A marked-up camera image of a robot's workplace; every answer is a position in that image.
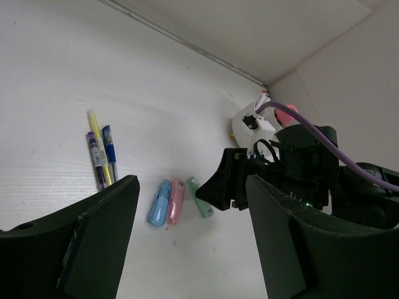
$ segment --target wire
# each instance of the wire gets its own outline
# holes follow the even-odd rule
[[[294,110],[291,110],[290,108],[286,107],[283,104],[276,103],[276,102],[267,102],[262,104],[257,110],[256,113],[260,114],[264,109],[267,107],[273,107],[275,109],[278,109],[289,116],[295,118],[301,125],[303,125],[305,128],[307,128],[331,153],[336,156],[339,160],[344,162],[345,165],[347,165],[352,171],[354,171],[356,174],[361,176],[362,178],[366,179],[367,181],[370,181],[371,183],[374,183],[382,188],[394,191],[394,192],[399,192],[399,186],[390,184],[388,182],[385,182],[381,179],[376,178],[372,174],[366,172],[363,168],[361,168],[359,165],[357,165],[355,162],[353,162],[347,155],[345,155],[341,150],[336,147],[333,142],[331,142],[326,136],[323,135],[309,120],[307,120],[305,117],[300,115],[299,113],[295,112]]]
[[[260,152],[259,152],[259,150],[258,150],[258,148],[257,148],[257,144],[258,144],[258,143],[262,143],[263,145],[266,146],[266,148],[270,151],[270,154],[272,154],[272,157],[273,157],[274,162],[277,162],[277,163],[280,162],[279,158],[278,158],[277,155],[276,155],[276,151],[274,150],[274,148],[272,147],[272,145],[271,145],[270,143],[268,143],[265,139],[259,139],[259,140],[257,140],[257,141],[255,142],[255,144],[254,144],[254,152],[255,152],[255,154],[256,154],[257,156],[262,157],[262,155],[260,154]],[[263,157],[263,159],[266,160],[265,162],[266,162],[267,164],[270,164],[270,163],[271,163],[271,162],[270,162],[268,159],[266,159],[265,157]]]

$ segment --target pastel highlighter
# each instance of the pastel highlighter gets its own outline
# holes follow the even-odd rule
[[[166,214],[166,222],[176,225],[179,222],[183,199],[185,198],[186,183],[182,179],[172,181],[172,190],[170,192],[169,208]]]

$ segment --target green highlighter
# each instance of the green highlighter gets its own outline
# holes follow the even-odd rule
[[[198,199],[195,196],[195,192],[201,187],[198,180],[194,176],[191,176],[186,180],[186,182],[187,182],[188,187],[191,190],[191,193],[193,194],[194,201],[195,201],[202,217],[204,217],[204,218],[211,217],[214,214],[212,206],[210,204],[208,204],[207,202],[204,202],[201,199]]]

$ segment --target yellow highlighter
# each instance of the yellow highlighter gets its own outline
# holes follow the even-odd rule
[[[95,140],[97,141],[102,169],[104,171],[104,176],[105,176],[105,182],[107,183],[108,187],[112,184],[112,180],[111,180],[110,170],[108,167],[107,154],[105,153],[104,143],[102,142],[102,135],[100,132],[99,124],[97,123],[97,119],[95,117],[93,110],[89,110],[87,112],[87,115],[89,116],[90,129],[94,132]]]

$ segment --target white wall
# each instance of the white wall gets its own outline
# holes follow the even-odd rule
[[[271,83],[382,0],[116,0]]]
[[[316,109],[354,160],[399,170],[398,28],[399,1],[389,0],[273,85],[274,98]]]

